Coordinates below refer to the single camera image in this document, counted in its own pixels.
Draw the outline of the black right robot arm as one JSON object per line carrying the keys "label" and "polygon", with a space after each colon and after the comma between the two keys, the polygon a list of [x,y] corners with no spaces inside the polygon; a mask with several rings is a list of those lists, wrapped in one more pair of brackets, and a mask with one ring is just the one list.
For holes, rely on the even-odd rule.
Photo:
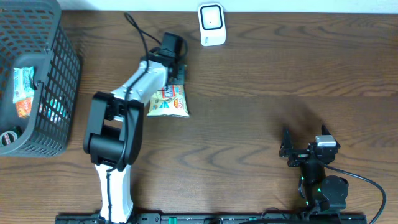
{"label": "black right robot arm", "polygon": [[327,176],[325,166],[335,160],[340,144],[327,130],[315,136],[305,149],[295,149],[289,131],[283,130],[279,157],[288,159],[289,167],[299,167],[301,179],[298,190],[308,202],[303,215],[308,219],[312,215],[338,213],[346,208],[348,181],[335,175]]}

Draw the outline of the orange tissue pack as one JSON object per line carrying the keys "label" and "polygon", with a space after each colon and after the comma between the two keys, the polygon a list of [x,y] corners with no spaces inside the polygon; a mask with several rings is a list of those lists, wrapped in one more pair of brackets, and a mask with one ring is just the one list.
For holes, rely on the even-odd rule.
{"label": "orange tissue pack", "polygon": [[33,97],[19,100],[16,103],[17,115],[20,118],[28,118],[32,110]]}

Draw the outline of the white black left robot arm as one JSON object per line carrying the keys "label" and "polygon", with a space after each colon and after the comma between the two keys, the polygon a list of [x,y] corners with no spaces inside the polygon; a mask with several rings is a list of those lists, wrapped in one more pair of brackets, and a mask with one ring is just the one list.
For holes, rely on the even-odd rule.
{"label": "white black left robot arm", "polygon": [[182,59],[179,50],[151,50],[123,85],[111,93],[93,96],[83,149],[99,175],[99,218],[105,223],[129,221],[134,207],[131,166],[141,149],[144,107],[154,93],[177,76]]}

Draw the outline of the green tissue pack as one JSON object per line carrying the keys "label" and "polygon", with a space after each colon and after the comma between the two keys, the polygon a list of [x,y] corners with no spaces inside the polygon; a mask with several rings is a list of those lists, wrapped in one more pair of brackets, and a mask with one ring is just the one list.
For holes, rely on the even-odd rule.
{"label": "green tissue pack", "polygon": [[34,68],[14,68],[13,73],[13,103],[34,96]]}

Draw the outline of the yellow snack bag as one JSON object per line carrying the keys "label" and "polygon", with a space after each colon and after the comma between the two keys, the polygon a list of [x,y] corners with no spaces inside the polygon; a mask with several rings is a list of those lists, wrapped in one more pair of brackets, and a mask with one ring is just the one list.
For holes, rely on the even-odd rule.
{"label": "yellow snack bag", "polygon": [[190,116],[183,85],[168,85],[152,95],[147,117],[155,116]]}

